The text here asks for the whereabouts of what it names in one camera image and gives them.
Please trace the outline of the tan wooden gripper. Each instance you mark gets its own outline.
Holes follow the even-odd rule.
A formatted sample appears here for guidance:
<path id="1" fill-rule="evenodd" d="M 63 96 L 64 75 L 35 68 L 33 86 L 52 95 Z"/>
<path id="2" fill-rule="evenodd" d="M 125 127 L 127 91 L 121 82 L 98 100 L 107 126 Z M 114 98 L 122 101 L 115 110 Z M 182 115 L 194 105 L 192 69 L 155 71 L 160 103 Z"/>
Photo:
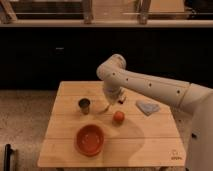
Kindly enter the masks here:
<path id="1" fill-rule="evenodd" d="M 107 92 L 105 96 L 109 104 L 114 105 L 115 103 L 117 103 L 119 100 L 122 99 L 123 94 L 124 94 L 124 91 L 119 90 L 116 92 Z"/>

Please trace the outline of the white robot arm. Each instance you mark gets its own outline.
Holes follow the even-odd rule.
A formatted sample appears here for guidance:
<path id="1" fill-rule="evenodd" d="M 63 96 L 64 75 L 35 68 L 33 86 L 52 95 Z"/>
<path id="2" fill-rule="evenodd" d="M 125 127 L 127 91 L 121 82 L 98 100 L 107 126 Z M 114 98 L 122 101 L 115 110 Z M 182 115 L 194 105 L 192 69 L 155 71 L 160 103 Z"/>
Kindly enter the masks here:
<path id="1" fill-rule="evenodd" d="M 128 71 L 126 60 L 120 54 L 110 56 L 97 67 L 96 73 L 111 104 L 126 88 L 191 114 L 185 171 L 213 171 L 213 88 Z"/>

